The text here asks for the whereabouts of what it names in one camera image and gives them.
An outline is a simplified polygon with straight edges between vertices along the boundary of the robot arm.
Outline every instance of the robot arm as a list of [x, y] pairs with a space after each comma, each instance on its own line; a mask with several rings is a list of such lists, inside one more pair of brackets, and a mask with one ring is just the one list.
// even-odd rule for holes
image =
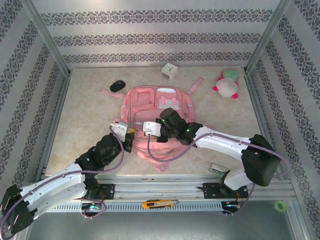
[[124, 122], [112, 124], [110, 129], [120, 141], [112, 133], [105, 135], [95, 146], [55, 175], [21, 189], [13, 185], [6, 190], [0, 210], [3, 216], [12, 211], [6, 219], [11, 234], [22, 231], [48, 209], [66, 201], [78, 198], [99, 199], [102, 188], [95, 179], [99, 172], [94, 171], [103, 171], [119, 155], [122, 150], [120, 143], [130, 153], [134, 140], [134, 132], [128, 133], [128, 125]]
[[239, 160], [241, 167], [227, 171], [219, 183], [223, 194], [251, 183], [267, 187], [280, 163], [280, 158], [275, 155], [254, 148], [258, 146], [274, 152], [263, 136], [232, 136], [197, 122], [186, 123], [172, 108], [162, 111], [156, 122], [144, 123], [143, 129], [146, 135], [157, 136], [157, 142], [165, 143], [169, 138], [176, 138], [183, 145], [212, 149]]

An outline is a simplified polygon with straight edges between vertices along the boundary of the marble floor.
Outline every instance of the marble floor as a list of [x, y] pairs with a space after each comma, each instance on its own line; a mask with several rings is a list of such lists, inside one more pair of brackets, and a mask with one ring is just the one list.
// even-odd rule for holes
[[[168, 80], [161, 75], [161, 67], [124, 67], [75, 69], [65, 98], [61, 118], [54, 139], [46, 175], [50, 176], [71, 164], [81, 154], [94, 146], [109, 126], [120, 117], [122, 99], [99, 93], [100, 88], [109, 89], [117, 80], [126, 83], [119, 93], [126, 94], [137, 86], [172, 86], [187, 91], [200, 77], [203, 83], [192, 94], [196, 109], [196, 121], [204, 126], [226, 134], [253, 137], [259, 134], [257, 119], [240, 67], [239, 97], [223, 98], [212, 88], [222, 70], [227, 67], [180, 67], [178, 75]], [[108, 168], [117, 164], [118, 156]], [[160, 172], [153, 163], [125, 153], [122, 165], [110, 175], [154, 175], [154, 174], [208, 174], [204, 168], [214, 162], [234, 169], [241, 163], [220, 152], [203, 148], [192, 148], [181, 158], [171, 162], [169, 169]]]

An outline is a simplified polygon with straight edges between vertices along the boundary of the computer mouse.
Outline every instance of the computer mouse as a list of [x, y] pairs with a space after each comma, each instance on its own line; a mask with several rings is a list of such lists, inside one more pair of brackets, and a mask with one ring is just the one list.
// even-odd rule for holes
[[118, 81], [115, 81], [110, 86], [110, 91], [116, 93], [116, 92], [120, 91], [121, 89], [123, 89], [125, 86], [126, 86], [126, 83], [124, 81], [118, 80]]

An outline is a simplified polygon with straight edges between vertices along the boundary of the stuffed toy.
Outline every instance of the stuffed toy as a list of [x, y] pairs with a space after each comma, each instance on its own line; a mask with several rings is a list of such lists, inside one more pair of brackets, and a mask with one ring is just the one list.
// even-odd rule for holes
[[218, 92], [224, 98], [238, 98], [238, 82], [239, 73], [234, 69], [226, 69], [222, 71], [221, 76], [216, 80], [213, 90]]

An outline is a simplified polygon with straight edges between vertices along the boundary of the striped wall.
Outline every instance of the striped wall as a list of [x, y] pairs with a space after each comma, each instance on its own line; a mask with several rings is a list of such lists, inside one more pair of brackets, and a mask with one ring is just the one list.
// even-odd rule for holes
[[34, 181], [64, 83], [19, 0], [0, 1], [0, 196]]
[[320, 1], [293, 0], [251, 76], [311, 239], [320, 239]]
[[34, 3], [74, 69], [245, 66], [279, 0]]

